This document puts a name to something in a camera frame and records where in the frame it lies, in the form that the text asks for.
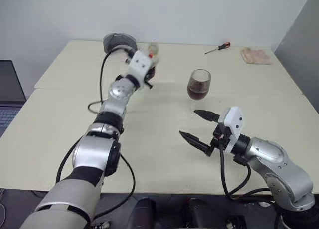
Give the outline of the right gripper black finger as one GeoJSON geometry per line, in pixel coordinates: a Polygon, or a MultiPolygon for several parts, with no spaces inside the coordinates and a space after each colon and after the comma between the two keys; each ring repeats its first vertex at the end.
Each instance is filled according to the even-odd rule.
{"type": "Polygon", "coordinates": [[[194,110],[194,113],[209,122],[218,122],[220,118],[220,115],[206,110],[194,110]]]}
{"type": "Polygon", "coordinates": [[[201,142],[198,137],[186,133],[183,131],[179,132],[182,138],[184,138],[191,146],[195,147],[196,149],[202,151],[206,156],[211,156],[213,149],[210,145],[205,144],[204,142],[201,142]]]}

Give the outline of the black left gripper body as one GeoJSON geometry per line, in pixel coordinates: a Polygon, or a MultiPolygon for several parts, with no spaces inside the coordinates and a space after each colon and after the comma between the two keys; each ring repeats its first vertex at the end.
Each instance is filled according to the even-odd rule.
{"type": "Polygon", "coordinates": [[[147,71],[144,77],[144,82],[147,83],[150,79],[152,79],[155,76],[155,72],[156,72],[156,67],[153,66],[147,71]]]}

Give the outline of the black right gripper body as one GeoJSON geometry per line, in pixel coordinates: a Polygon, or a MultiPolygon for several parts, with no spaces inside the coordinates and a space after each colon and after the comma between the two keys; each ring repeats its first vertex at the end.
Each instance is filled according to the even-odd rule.
{"type": "Polygon", "coordinates": [[[229,127],[219,123],[213,132],[213,139],[211,140],[211,148],[225,150],[230,142],[232,132],[229,127]]]}

